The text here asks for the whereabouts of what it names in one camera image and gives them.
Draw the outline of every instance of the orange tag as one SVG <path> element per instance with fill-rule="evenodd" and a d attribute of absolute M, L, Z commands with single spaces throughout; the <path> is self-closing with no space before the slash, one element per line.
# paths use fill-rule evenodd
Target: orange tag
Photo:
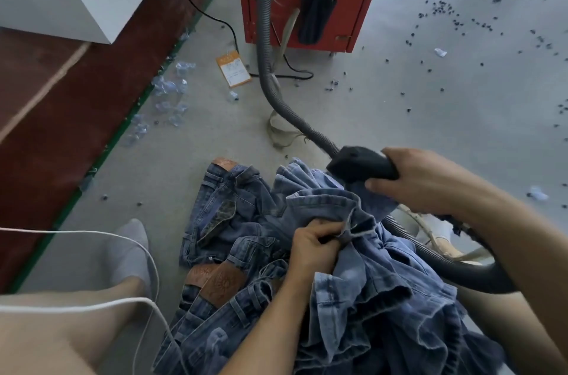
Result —
<path fill-rule="evenodd" d="M 229 52 L 217 58 L 217 65 L 231 88 L 245 84 L 252 79 L 237 51 Z"/>
<path fill-rule="evenodd" d="M 228 158 L 224 157 L 217 157 L 211 163 L 221 166 L 223 169 L 225 169 L 228 172 L 233 170 L 233 167 L 235 167 L 238 164 L 236 161 L 229 160 Z"/>

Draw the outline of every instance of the forearm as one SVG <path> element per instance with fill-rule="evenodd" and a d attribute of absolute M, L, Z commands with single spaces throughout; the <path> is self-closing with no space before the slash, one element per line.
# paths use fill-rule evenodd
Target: forearm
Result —
<path fill-rule="evenodd" d="M 501 344 L 519 375 L 559 375 L 568 365 L 519 292 L 486 294 L 458 286 L 459 301 L 485 335 Z"/>
<path fill-rule="evenodd" d="M 290 375 L 310 290 L 311 283 L 285 280 L 221 375 Z"/>
<path fill-rule="evenodd" d="M 568 237 L 500 190 L 479 192 L 455 216 L 488 243 L 567 358 Z"/>

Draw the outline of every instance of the foot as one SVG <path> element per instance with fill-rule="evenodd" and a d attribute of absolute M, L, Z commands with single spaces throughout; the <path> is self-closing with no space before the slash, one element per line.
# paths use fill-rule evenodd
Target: foot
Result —
<path fill-rule="evenodd" d="M 116 235 L 129 237 L 148 249 L 146 230 L 138 219 L 131 219 L 115 231 Z M 118 285 L 126 278 L 137 277 L 144 282 L 146 297 L 151 298 L 150 272 L 146 252 L 126 239 L 109 237 L 106 248 L 111 284 Z"/>

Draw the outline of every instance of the left hand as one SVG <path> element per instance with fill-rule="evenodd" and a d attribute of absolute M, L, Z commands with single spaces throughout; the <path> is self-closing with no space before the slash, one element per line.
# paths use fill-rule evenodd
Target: left hand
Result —
<path fill-rule="evenodd" d="M 319 271 L 331 273 L 337 260 L 341 244 L 337 239 L 320 243 L 324 236 L 337 235 L 343 229 L 343 222 L 312 220 L 306 227 L 298 228 L 292 240 L 290 264 L 286 279 L 297 285 L 309 286 L 314 281 L 314 274 Z"/>

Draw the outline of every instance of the dark blue denim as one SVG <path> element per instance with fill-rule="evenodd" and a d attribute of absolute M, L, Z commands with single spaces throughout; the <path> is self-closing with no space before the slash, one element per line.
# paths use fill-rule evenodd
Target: dark blue denim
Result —
<path fill-rule="evenodd" d="M 497 372 L 503 350 L 465 329 L 455 288 L 416 255 L 412 243 L 378 222 L 396 203 L 363 185 L 349 189 L 297 159 L 278 169 L 272 190 L 253 167 L 238 165 L 228 172 L 209 166 L 183 237 L 180 264 L 234 263 L 243 236 L 249 246 L 269 239 L 272 250 L 249 251 L 258 260 L 236 264 L 248 280 L 235 302 L 254 311 L 235 310 L 233 300 L 215 311 L 200 301 L 199 289 L 184 288 L 172 326 L 196 373 L 216 373 L 231 356 L 272 298 L 261 291 L 260 284 L 270 279 L 262 266 L 286 263 L 294 231 L 314 218 L 344 221 L 338 237 L 344 246 L 333 273 L 315 275 L 295 372 Z M 230 322 L 235 313 L 238 323 Z M 167 345 L 165 339 L 156 372 L 177 375 L 181 366 Z"/>

